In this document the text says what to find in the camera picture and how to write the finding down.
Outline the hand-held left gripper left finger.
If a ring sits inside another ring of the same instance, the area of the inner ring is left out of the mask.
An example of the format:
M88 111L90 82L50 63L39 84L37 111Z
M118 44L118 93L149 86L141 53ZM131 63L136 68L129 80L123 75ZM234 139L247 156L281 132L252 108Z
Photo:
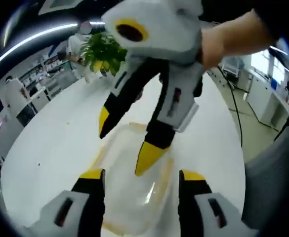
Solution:
M99 237L105 214L104 169L83 173L70 191L47 203L34 223L36 237Z

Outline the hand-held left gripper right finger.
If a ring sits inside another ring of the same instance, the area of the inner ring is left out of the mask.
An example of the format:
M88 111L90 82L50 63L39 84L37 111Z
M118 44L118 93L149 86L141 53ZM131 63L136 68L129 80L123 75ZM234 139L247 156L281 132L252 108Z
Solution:
M220 193L212 192L204 176L179 171L178 216L182 237L242 237L238 209Z

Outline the person's right hand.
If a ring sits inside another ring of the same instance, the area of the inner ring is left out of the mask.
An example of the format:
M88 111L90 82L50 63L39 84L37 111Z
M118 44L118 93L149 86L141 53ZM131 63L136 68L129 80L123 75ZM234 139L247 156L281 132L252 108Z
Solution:
M228 23L202 29L201 33L202 45L199 55L205 71L216 67L225 56L237 53L232 45L232 31Z

